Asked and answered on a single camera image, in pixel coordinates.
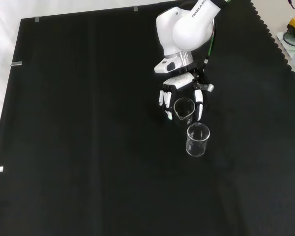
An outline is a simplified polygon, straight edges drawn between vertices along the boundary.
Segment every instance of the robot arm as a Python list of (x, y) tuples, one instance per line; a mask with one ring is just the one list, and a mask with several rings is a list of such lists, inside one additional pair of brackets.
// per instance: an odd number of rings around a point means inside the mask
[[(156, 73), (169, 73), (193, 62), (191, 51), (201, 47), (212, 37), (214, 17), (226, 1), (199, 0), (191, 11), (173, 7), (157, 17), (157, 33), (164, 49), (165, 58), (155, 67)], [(168, 119), (173, 119), (172, 112), (176, 92), (190, 85), (193, 88), (196, 105), (195, 118), (197, 121), (201, 119), (203, 111), (201, 90), (212, 92), (214, 86), (207, 81), (204, 81), (204, 84), (199, 83), (200, 77), (204, 78), (204, 71), (184, 73), (163, 83), (159, 105), (164, 108)]]
[(165, 58), (155, 67), (156, 73), (168, 73), (193, 62), (191, 51), (212, 37), (212, 20), (225, 1), (199, 0), (190, 11), (173, 7), (157, 17), (157, 34)]

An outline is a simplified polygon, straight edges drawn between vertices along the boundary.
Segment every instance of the black tablecloth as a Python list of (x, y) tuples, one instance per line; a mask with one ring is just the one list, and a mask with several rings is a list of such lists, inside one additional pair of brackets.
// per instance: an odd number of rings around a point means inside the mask
[[(295, 74), (248, 0), (217, 17), (202, 158), (166, 122), (155, 19), (22, 19), (0, 123), (0, 236), (295, 236)], [(207, 46), (194, 53), (201, 63)]]

